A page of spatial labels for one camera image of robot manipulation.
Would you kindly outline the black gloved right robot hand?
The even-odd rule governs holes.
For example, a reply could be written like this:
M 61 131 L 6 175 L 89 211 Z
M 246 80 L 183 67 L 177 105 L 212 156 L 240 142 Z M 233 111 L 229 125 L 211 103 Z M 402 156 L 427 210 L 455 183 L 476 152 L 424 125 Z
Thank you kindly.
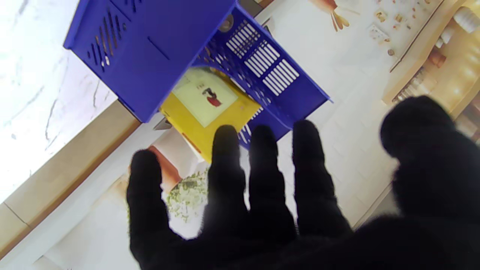
M 142 270 L 478 270 L 479 146 L 428 96 L 394 106 L 379 136 L 398 160 L 391 186 L 399 214 L 352 229 L 312 122 L 297 121 L 292 131 L 297 220 L 286 206 L 271 128 L 252 132 L 247 182 L 237 132 L 221 126 L 203 225 L 190 240 L 169 226 L 156 154 L 139 150 L 126 191 L 131 253 Z

